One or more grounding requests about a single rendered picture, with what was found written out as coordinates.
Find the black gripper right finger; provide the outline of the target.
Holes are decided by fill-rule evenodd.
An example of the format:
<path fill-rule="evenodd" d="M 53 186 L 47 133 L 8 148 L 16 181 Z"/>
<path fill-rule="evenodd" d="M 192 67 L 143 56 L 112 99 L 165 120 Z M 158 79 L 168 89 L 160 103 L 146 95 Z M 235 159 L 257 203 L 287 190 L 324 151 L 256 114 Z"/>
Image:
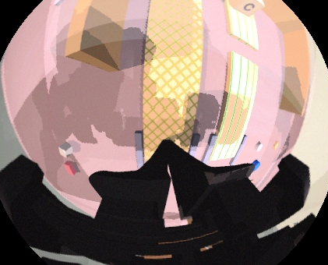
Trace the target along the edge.
<path fill-rule="evenodd" d="M 179 209 L 180 220 L 192 218 L 192 212 L 206 199 L 214 187 L 249 177 L 254 164 L 210 167 L 189 155 L 171 140 L 168 142 L 168 164 Z"/>

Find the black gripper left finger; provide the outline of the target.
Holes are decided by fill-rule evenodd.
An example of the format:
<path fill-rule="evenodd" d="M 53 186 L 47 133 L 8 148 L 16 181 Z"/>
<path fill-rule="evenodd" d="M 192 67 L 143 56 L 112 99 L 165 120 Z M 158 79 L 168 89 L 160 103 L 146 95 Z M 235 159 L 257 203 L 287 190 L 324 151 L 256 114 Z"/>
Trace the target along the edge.
<path fill-rule="evenodd" d="M 139 170 L 125 172 L 98 171 L 89 176 L 98 195 L 132 201 L 158 202 L 158 218 L 163 218 L 171 177 L 168 170 L 168 142 L 163 140 L 150 160 Z"/>

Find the blue short cylinder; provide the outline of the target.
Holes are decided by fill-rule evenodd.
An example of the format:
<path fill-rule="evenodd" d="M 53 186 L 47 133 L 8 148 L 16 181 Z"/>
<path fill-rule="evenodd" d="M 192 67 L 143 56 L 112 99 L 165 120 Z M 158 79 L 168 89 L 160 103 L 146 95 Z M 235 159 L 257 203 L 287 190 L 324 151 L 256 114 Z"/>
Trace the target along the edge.
<path fill-rule="evenodd" d="M 252 162 L 252 164 L 255 165 L 255 170 L 257 170 L 257 168 L 259 167 L 259 164 L 261 164 L 261 163 L 259 163 L 257 160 L 254 160 L 254 161 Z"/>

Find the white short cylinder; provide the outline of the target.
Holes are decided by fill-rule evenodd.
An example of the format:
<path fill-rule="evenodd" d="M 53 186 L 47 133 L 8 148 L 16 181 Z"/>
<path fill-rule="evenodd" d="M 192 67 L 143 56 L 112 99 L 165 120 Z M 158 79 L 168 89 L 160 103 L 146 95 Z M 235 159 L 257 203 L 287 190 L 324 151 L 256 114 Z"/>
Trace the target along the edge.
<path fill-rule="evenodd" d="M 261 150 L 262 146 L 263 146 L 263 145 L 260 144 L 260 142 L 258 142 L 258 143 L 255 145 L 255 147 L 254 147 L 255 151 L 259 151 L 259 150 Z"/>

